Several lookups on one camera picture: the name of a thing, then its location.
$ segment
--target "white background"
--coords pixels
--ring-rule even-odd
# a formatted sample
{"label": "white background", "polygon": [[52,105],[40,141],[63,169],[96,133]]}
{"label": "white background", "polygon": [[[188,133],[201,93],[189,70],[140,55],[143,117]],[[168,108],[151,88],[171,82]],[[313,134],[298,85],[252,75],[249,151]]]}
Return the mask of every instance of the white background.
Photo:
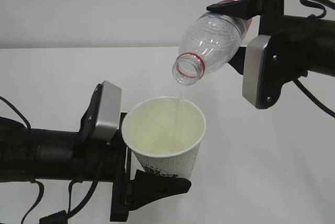
{"label": "white background", "polygon": [[[176,46],[206,6],[219,1],[0,0],[0,48]],[[285,0],[285,9],[300,16],[320,12],[299,0]],[[246,41],[258,31],[255,21]]]}
{"label": "white background", "polygon": [[[151,97],[178,95],[171,75],[176,54],[176,47],[0,50],[0,94],[34,128],[77,131],[103,80],[122,88],[122,111]],[[312,73],[303,82],[335,109],[332,77]],[[186,90],[207,119],[191,190],[131,212],[128,223],[333,223],[334,119],[293,84],[268,110],[256,110],[241,89],[242,76],[226,65]],[[3,104],[0,112],[19,120]],[[74,206],[89,185],[74,187]],[[46,194],[26,223],[66,209],[67,186],[46,182]],[[29,183],[0,184],[0,221],[19,223],[37,191]],[[71,223],[108,223],[110,192],[111,184],[100,183]]]}

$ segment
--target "printed design on cup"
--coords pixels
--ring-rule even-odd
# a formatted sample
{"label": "printed design on cup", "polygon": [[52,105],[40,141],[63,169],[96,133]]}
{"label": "printed design on cup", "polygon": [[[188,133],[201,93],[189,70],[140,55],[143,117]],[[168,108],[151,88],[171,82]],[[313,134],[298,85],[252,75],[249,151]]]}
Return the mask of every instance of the printed design on cup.
{"label": "printed design on cup", "polygon": [[147,173],[151,173],[154,175],[158,176],[163,176],[163,177],[171,177],[171,178],[178,178],[177,174],[165,174],[162,170],[158,170],[158,168],[154,168],[153,166],[143,166],[144,171]]}

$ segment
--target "white table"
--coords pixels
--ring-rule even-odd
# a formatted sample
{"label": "white table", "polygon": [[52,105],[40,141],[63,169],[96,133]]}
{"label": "white table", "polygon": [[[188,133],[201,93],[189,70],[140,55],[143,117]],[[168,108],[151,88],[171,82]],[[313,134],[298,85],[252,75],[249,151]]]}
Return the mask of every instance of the white table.
{"label": "white table", "polygon": [[[178,95],[171,67],[177,48],[0,50],[0,94],[34,128],[77,131],[97,83],[122,88],[122,111],[154,96]],[[335,79],[311,74],[303,82],[335,108]],[[131,212],[128,223],[333,223],[334,119],[292,84],[264,111],[241,95],[242,77],[230,66],[186,90],[204,112],[207,132],[188,194]],[[19,120],[4,104],[0,115]],[[133,172],[139,168],[133,160]],[[25,223],[67,208],[68,182],[43,181],[46,193]],[[90,183],[76,185],[73,206]],[[0,222],[19,223],[35,201],[29,183],[0,184]],[[108,223],[111,183],[100,183],[71,223]]]}

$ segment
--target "silver metal plate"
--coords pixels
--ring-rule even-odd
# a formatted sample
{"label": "silver metal plate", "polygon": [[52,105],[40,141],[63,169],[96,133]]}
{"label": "silver metal plate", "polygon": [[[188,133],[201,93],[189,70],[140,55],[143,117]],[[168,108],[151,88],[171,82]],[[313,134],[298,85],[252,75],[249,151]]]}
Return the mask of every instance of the silver metal plate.
{"label": "silver metal plate", "polygon": [[271,36],[259,35],[248,44],[245,50],[242,95],[258,109],[266,47],[270,38]]}
{"label": "silver metal plate", "polygon": [[92,137],[110,141],[119,126],[122,90],[108,81],[103,81],[102,86],[95,130]]}

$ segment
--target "cup rim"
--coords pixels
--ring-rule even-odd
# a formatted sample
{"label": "cup rim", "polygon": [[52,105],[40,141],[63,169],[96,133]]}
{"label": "cup rim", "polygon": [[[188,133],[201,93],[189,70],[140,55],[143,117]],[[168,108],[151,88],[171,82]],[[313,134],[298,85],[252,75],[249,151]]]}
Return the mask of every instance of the cup rim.
{"label": "cup rim", "polygon": [[124,135],[123,135],[123,122],[125,122],[125,120],[127,119],[127,117],[135,110],[137,109],[138,107],[140,107],[141,105],[145,104],[145,103],[148,103],[152,100],[157,100],[157,99],[162,99],[162,98],[177,98],[177,97],[174,97],[174,96],[160,96],[160,97],[154,97],[154,98],[149,98],[145,101],[142,101],[140,102],[139,104],[137,104],[136,106],[134,106],[125,116],[125,118],[123,119],[122,121],[122,125],[121,125],[121,134],[122,134],[122,139],[124,140],[126,146],[128,148],[130,148],[133,152],[135,153],[138,153],[138,154],[141,154],[143,156],[146,156],[146,157],[149,157],[149,158],[171,158],[171,157],[176,157],[176,156],[179,156],[179,155],[182,155],[186,152],[188,152],[189,150],[195,148],[200,142],[201,140],[203,139],[204,135],[205,135],[205,132],[206,132],[206,118],[205,118],[205,115],[204,113],[200,110],[200,108],[198,106],[196,106],[194,103],[192,103],[191,101],[188,101],[186,99],[183,99],[184,101],[186,101],[187,103],[190,103],[191,105],[193,105],[199,112],[200,112],[200,115],[203,119],[203,122],[204,122],[204,130],[203,130],[203,133],[201,134],[201,136],[199,137],[199,139],[193,144],[191,145],[190,147],[188,147],[187,149],[184,149],[182,151],[179,151],[179,152],[175,152],[175,153],[171,153],[171,154],[151,154],[151,153],[145,153],[145,152],[142,152],[142,151],[139,151],[137,150],[136,148],[134,148],[133,146],[131,146],[127,140],[124,138]]}

